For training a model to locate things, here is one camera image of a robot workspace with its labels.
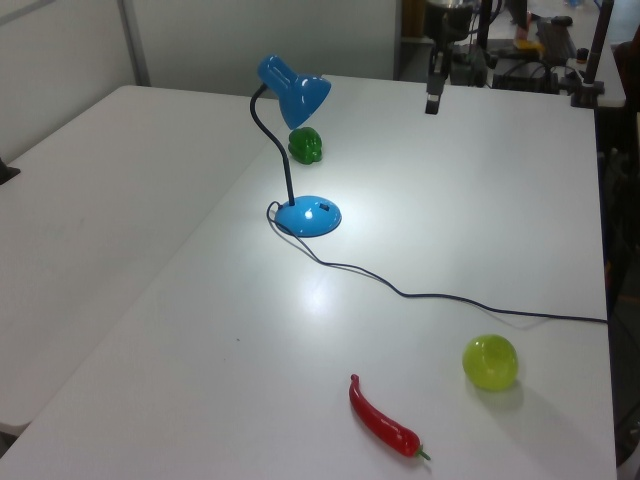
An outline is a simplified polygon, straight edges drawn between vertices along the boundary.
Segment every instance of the green apple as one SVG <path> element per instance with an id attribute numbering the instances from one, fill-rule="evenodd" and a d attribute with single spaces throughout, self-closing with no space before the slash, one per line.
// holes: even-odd
<path id="1" fill-rule="evenodd" d="M 469 342 L 462 355 L 462 367 L 469 380 L 484 390 L 509 388 L 518 375 L 518 355 L 500 335 L 482 335 Z"/>

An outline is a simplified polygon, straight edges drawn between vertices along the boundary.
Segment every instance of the blue desk lamp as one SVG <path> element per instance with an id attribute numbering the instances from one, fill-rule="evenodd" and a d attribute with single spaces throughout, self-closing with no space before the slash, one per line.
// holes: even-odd
<path id="1" fill-rule="evenodd" d="M 278 228 L 298 237 L 319 237 L 334 230 L 342 220 L 338 206 L 326 198 L 302 196 L 294 198 L 291 185 L 289 157 L 276 136 L 260 121 L 256 114 L 256 100 L 267 88 L 280 100 L 280 111 L 287 126 L 293 130 L 307 120 L 329 94 L 331 83 L 312 75 L 298 75 L 277 55 L 265 57 L 258 66 L 258 76 L 264 82 L 251 97 L 251 117 L 260 130 L 278 147 L 282 154 L 284 176 L 289 201 L 278 208 L 275 221 Z"/>

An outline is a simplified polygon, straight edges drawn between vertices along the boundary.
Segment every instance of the table surface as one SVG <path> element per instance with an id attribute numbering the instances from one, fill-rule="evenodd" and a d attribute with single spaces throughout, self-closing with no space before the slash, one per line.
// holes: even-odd
<path id="1" fill-rule="evenodd" d="M 0 431 L 35 418 L 256 157 L 266 139 L 247 108 L 124 87 L 12 163 L 22 173 L 0 187 Z M 275 101 L 262 108 L 278 119 Z"/>
<path id="2" fill-rule="evenodd" d="M 599 10 L 592 0 L 584 0 L 579 7 L 565 5 L 563 0 L 529 0 L 529 10 L 541 17 L 554 17 L 566 15 L 573 18 L 573 25 L 568 28 L 571 39 L 576 49 L 586 48 L 591 50 L 593 34 L 598 22 Z M 536 28 L 532 26 L 529 31 L 529 40 L 535 40 Z M 500 14 L 489 29 L 489 38 L 513 38 L 515 26 L 511 24 L 511 15 L 505 10 Z M 598 97 L 598 105 L 601 107 L 619 108 L 624 106 L 626 95 L 622 88 L 618 68 L 616 67 L 613 52 L 607 41 L 603 47 L 600 63 L 596 73 L 596 80 L 604 82 L 605 92 Z M 585 66 L 572 65 L 584 70 Z M 563 75 L 563 69 L 556 69 L 558 75 Z"/>
<path id="3" fill-rule="evenodd" d="M 343 212 L 309 241 L 321 258 L 407 291 L 605 318 L 592 112 L 450 87 L 428 116 L 423 85 L 328 78 L 307 123 L 324 159 L 292 165 L 298 195 Z M 0 478 L 615 479 L 606 325 L 407 300 L 321 267 L 265 219 L 286 197 L 280 165 L 267 145 L 0 460 Z M 502 393 L 461 367 L 485 333 L 519 354 Z M 364 428 L 352 373 L 433 461 Z"/>

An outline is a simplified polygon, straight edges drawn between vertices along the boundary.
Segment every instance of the white wall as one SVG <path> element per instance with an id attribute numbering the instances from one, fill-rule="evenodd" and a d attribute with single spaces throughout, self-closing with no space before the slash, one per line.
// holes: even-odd
<path id="1" fill-rule="evenodd" d="M 128 0 L 154 87 L 251 95 L 258 62 L 392 79 L 399 0 Z"/>
<path id="2" fill-rule="evenodd" d="M 630 42 L 639 25 L 640 0 L 616 0 L 609 22 L 609 41 L 612 45 Z"/>
<path id="3" fill-rule="evenodd" d="M 10 162 L 127 84 L 116 0 L 56 0 L 0 25 L 0 156 Z"/>

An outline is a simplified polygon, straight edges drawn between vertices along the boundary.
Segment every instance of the lamp base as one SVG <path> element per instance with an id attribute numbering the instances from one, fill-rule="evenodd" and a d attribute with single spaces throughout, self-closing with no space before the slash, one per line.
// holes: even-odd
<path id="1" fill-rule="evenodd" d="M 293 206 L 285 203 L 275 217 L 276 226 L 282 232 L 305 238 L 325 235 L 335 230 L 341 220 L 342 214 L 335 203 L 313 195 L 297 197 Z"/>

